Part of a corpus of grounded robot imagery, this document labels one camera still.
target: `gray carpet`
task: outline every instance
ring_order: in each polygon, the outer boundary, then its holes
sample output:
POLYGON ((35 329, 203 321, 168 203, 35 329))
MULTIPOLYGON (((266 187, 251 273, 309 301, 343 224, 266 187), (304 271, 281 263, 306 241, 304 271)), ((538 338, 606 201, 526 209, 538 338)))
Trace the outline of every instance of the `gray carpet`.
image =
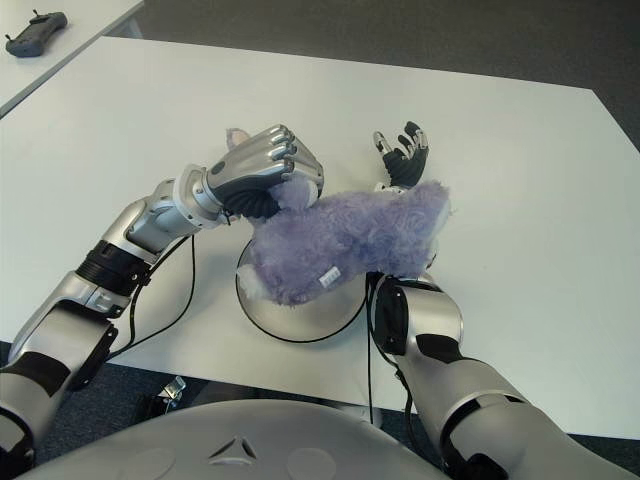
MULTIPOLYGON (((590 88, 640 146, 640 2, 635 0, 146 0, 145 4, 136 18, 148 39, 590 88)), ((7 344, 0 344, 0 350, 4 361, 7 344)), ((125 428, 139 396, 158 393, 171 378, 106 365, 88 388, 64 403, 38 462, 125 428)), ((183 406, 207 382, 187 379, 187 383, 183 406)), ((279 392, 257 394, 316 401, 279 392)), ((428 445, 416 418, 414 427, 419 441, 428 445)), ((408 445, 401 414, 385 411, 383 429, 408 445)), ((574 438, 640 475, 640 442, 574 438)))

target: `white label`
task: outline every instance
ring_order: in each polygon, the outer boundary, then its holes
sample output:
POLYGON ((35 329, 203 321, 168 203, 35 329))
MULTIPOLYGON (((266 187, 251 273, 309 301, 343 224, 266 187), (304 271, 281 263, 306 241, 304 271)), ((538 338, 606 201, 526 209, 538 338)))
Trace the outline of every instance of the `white label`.
POLYGON ((338 277, 340 277, 340 270, 338 270, 338 267, 331 267, 329 271, 327 271, 327 273, 321 276, 318 280, 320 280, 320 283, 324 288, 327 288, 335 282, 338 277))

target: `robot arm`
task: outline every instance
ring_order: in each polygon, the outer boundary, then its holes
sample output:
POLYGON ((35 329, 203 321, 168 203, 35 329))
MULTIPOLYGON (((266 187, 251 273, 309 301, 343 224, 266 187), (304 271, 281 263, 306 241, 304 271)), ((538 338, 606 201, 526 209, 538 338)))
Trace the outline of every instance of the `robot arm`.
POLYGON ((304 175, 322 190, 321 165, 293 133, 276 125, 232 149, 213 168, 188 165, 176 180, 124 209, 75 271, 18 333, 0 369, 0 453, 16 473, 31 466, 67 390, 86 386, 117 336, 110 319, 175 240, 240 215, 278 210, 268 189, 304 175))
POLYGON ((452 478, 637 478, 573 441, 493 367, 462 356, 462 316, 431 278, 373 281, 376 344, 394 355, 452 478))

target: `white desk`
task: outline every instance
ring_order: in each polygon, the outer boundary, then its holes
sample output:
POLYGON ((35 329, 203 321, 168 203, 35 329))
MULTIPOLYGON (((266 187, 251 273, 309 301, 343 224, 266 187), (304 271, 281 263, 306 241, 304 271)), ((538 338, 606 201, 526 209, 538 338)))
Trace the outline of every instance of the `white desk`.
MULTIPOLYGON (((432 271, 465 315, 465 354, 567 431, 640 438, 640 155, 590 90, 100 38, 0 121, 0 338, 129 201, 188 162, 216 162, 226 127, 287 124, 332 194, 385 178, 371 132, 393 138, 409 119, 429 134, 428 176, 451 187, 432 271)), ((364 403, 362 317, 310 345, 244 317, 234 269, 250 235, 246 223, 201 233, 188 315, 118 362, 364 403)), ((188 253, 141 296, 138 335, 182 308, 188 253)), ((126 316, 117 326, 122 344, 126 316)), ((374 359, 375 404, 402 408, 402 388, 374 359)))
POLYGON ((63 12, 69 24, 54 33, 44 54, 35 58, 16 58, 0 51, 0 117, 47 81, 74 56, 100 35, 118 28, 142 7, 142 0, 2 0, 0 33, 16 37, 38 13, 63 12))

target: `fuzzy fur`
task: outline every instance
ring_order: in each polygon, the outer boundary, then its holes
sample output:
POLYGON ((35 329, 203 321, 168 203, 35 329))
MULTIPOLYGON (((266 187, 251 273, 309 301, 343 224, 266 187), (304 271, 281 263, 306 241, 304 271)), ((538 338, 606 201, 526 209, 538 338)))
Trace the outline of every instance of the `fuzzy fur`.
POLYGON ((254 224, 255 272, 243 277, 255 278, 245 284, 259 279, 251 290, 279 304, 309 302, 369 271, 418 277, 449 214, 448 191, 436 182, 402 194, 345 192, 304 208, 308 188, 302 180, 282 184, 274 197, 283 210, 254 224), (340 276, 325 287, 320 278, 332 267, 340 276))

